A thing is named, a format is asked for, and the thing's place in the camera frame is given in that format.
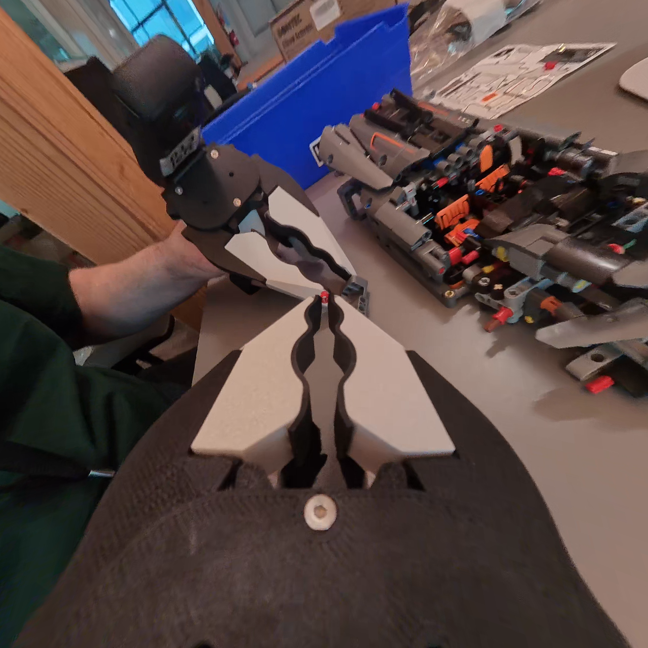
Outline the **person's left forearm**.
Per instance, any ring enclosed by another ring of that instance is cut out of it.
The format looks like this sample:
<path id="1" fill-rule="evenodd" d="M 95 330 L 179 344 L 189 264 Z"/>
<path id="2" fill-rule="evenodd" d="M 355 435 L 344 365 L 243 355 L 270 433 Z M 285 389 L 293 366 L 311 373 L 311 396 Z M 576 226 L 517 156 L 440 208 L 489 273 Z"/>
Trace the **person's left forearm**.
<path id="1" fill-rule="evenodd" d="M 224 275 L 183 236 L 186 227 L 177 222 L 169 237 L 119 262 L 70 271 L 82 314 L 78 348 L 143 332 Z"/>

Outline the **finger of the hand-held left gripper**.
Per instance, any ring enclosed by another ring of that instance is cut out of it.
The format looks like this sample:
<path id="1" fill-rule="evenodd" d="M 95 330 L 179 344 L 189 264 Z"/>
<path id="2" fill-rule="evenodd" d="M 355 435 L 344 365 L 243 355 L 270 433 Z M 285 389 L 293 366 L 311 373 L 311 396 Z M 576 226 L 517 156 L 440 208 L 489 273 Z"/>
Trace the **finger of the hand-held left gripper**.
<path id="1" fill-rule="evenodd" d="M 348 284 L 356 275 L 323 218 L 281 186 L 268 195 L 264 238 L 273 256 L 299 277 L 285 283 Z"/>
<path id="2" fill-rule="evenodd" d="M 304 300 L 318 297 L 323 290 L 341 294 L 345 284 L 301 284 L 285 283 L 281 280 L 299 279 L 288 266 L 275 258 L 264 238 L 264 226 L 256 215 L 251 215 L 242 223 L 243 230 L 226 245 L 226 251 L 245 262 L 262 277 L 266 288 L 289 297 Z"/>

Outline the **grey lego car model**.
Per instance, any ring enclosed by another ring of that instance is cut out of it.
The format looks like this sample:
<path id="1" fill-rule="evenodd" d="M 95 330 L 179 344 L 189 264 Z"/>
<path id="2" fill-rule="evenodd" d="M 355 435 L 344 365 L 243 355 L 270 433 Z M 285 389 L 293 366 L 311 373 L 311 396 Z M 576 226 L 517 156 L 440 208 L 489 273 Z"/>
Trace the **grey lego car model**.
<path id="1" fill-rule="evenodd" d="M 474 297 L 484 330 L 526 322 L 579 351 L 590 394 L 647 397 L 647 150 L 613 152 L 393 89 L 311 143 L 349 180 L 353 219 L 449 308 Z"/>

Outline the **lego sticker sheet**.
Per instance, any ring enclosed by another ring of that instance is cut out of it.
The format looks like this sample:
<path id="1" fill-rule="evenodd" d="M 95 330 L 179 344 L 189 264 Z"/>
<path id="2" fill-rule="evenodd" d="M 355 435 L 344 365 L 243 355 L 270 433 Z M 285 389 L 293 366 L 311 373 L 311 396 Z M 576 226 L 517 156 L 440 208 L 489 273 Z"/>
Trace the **lego sticker sheet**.
<path id="1" fill-rule="evenodd" d="M 434 94 L 446 109 L 495 120 L 617 48 L 617 43 L 511 44 Z"/>

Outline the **wooden post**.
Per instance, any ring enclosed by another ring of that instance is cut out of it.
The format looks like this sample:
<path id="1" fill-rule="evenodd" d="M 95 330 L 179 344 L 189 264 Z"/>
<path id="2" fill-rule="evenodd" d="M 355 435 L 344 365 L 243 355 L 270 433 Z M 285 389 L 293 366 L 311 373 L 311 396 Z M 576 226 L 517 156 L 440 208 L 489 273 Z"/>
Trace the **wooden post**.
<path id="1" fill-rule="evenodd" d="M 219 273 L 167 215 L 124 138 L 4 10 L 2 199 L 94 264 L 171 237 L 199 277 Z"/>

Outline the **white book stand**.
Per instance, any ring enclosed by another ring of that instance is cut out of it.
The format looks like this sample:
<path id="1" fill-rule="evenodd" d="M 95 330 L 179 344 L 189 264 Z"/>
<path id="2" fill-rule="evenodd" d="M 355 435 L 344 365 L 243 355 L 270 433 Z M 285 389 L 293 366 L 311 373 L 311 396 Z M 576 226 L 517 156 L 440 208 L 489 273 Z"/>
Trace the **white book stand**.
<path id="1" fill-rule="evenodd" d="M 647 102 L 647 57 L 636 62 L 620 77 L 619 88 L 641 100 Z"/>

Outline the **dark grey lego connector beam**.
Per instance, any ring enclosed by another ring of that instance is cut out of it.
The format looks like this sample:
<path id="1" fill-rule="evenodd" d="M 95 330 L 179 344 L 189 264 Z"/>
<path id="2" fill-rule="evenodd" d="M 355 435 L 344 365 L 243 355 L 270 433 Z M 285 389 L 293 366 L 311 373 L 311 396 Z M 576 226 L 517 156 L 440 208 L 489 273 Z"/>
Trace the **dark grey lego connector beam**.
<path id="1" fill-rule="evenodd" d="M 343 298 L 355 305 L 361 314 L 369 318 L 370 292 L 366 279 L 353 275 L 343 288 Z"/>

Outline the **black chair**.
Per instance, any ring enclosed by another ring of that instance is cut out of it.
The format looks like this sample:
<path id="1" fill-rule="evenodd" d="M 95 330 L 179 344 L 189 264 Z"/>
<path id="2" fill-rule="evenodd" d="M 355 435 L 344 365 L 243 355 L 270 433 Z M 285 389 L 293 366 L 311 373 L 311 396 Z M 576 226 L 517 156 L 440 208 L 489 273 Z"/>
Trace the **black chair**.
<path id="1" fill-rule="evenodd" d="M 202 128 L 229 108 L 237 88 L 211 57 L 200 62 L 157 35 L 114 70 L 92 56 L 64 73 L 132 147 L 145 175 L 165 186 L 201 140 Z"/>

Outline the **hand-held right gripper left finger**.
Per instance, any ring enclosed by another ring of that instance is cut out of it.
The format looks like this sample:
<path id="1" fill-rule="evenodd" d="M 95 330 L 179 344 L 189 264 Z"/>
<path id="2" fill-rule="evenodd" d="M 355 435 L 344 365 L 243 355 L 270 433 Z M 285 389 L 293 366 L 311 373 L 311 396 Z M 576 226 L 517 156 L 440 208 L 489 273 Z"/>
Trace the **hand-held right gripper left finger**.
<path id="1" fill-rule="evenodd" d="M 197 455 L 255 464 L 267 474 L 307 463 L 318 445 L 306 372 L 316 359 L 320 297 L 307 299 L 241 351 L 191 444 Z"/>

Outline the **clear plastic parts bags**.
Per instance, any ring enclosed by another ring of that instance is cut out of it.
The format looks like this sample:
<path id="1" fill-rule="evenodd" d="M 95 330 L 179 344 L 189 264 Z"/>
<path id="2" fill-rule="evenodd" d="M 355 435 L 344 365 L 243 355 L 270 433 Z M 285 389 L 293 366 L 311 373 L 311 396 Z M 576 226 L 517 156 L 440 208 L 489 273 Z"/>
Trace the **clear plastic parts bags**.
<path id="1" fill-rule="evenodd" d="M 415 96 L 432 94 L 443 70 L 535 9 L 539 1 L 421 1 L 409 11 Z"/>

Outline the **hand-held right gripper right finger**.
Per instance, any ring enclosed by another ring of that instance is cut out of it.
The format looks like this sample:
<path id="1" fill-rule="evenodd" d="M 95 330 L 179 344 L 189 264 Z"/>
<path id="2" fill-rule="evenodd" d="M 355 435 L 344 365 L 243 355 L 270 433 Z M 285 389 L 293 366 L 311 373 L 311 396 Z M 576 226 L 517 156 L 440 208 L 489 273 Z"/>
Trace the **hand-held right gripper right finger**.
<path id="1" fill-rule="evenodd" d="M 456 451 L 405 347 L 342 298 L 329 301 L 338 387 L 339 460 L 377 474 L 388 463 L 445 458 Z"/>

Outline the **brown cardboard box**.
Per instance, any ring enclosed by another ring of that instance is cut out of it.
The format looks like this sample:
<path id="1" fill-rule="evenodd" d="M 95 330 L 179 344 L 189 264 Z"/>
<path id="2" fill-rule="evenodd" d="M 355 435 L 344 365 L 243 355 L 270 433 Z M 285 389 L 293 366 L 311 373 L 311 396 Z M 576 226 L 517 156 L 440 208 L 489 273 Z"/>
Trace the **brown cardboard box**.
<path id="1" fill-rule="evenodd" d="M 397 6 L 397 1 L 294 1 L 269 22 L 285 62 L 290 62 L 317 41 L 329 42 L 337 27 Z"/>

